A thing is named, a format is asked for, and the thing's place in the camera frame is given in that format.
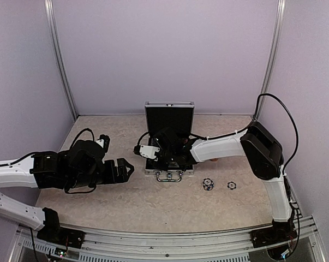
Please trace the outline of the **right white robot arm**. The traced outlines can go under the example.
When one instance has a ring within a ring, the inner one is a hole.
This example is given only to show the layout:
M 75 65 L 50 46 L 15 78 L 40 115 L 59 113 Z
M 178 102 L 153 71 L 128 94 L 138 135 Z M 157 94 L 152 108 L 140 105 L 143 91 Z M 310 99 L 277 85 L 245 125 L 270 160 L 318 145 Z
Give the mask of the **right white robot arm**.
M 195 165 L 211 159 L 234 156 L 246 157 L 253 174 L 265 185 L 276 225 L 269 229 L 269 238 L 280 242 L 289 235 L 287 224 L 292 215 L 290 194 L 286 187 L 282 146 L 259 122 L 246 130 L 220 138 L 195 138 L 184 141 L 171 128 L 155 135 L 160 147 L 158 159 L 174 162 L 180 167 Z

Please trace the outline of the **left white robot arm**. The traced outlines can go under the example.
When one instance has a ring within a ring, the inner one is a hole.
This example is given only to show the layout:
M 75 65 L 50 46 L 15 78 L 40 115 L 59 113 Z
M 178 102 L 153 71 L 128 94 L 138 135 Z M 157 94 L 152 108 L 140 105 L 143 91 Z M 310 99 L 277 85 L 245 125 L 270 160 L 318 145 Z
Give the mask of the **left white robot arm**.
M 99 185 L 128 182 L 135 168 L 126 159 L 104 160 L 105 138 L 78 140 L 61 152 L 32 152 L 17 160 L 0 162 L 0 188 L 60 189 L 65 194 L 89 194 Z M 28 206 L 0 194 L 0 215 L 62 242 L 66 231 L 55 210 Z

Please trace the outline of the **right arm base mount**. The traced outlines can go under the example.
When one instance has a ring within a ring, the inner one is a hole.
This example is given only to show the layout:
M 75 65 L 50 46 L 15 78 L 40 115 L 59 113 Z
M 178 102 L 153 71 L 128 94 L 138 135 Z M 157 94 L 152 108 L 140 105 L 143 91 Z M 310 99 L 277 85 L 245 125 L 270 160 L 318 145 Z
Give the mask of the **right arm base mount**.
M 294 225 L 295 213 L 295 209 L 292 209 L 291 216 L 286 222 L 276 222 L 273 220 L 271 227 L 252 230 L 250 237 L 253 247 L 265 247 L 296 239 L 298 233 Z

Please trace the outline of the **aluminium poker case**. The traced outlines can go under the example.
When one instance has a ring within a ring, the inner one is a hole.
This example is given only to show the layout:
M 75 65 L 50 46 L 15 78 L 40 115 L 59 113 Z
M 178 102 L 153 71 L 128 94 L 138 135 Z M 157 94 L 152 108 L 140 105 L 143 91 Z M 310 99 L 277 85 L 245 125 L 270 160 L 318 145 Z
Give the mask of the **aluminium poker case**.
M 193 167 L 182 164 L 178 156 L 192 131 L 194 102 L 145 102 L 148 140 L 145 174 L 158 182 L 180 182 Z

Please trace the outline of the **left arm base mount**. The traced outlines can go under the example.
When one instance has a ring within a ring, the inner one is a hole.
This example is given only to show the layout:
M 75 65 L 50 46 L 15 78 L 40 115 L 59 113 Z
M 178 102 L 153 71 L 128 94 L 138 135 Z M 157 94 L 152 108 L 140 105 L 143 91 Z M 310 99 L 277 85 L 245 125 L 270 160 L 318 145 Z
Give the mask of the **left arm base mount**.
M 58 213 L 47 207 L 43 208 L 45 218 L 43 228 L 37 231 L 37 238 L 65 247 L 81 249 L 85 239 L 85 232 L 65 228 L 60 225 Z

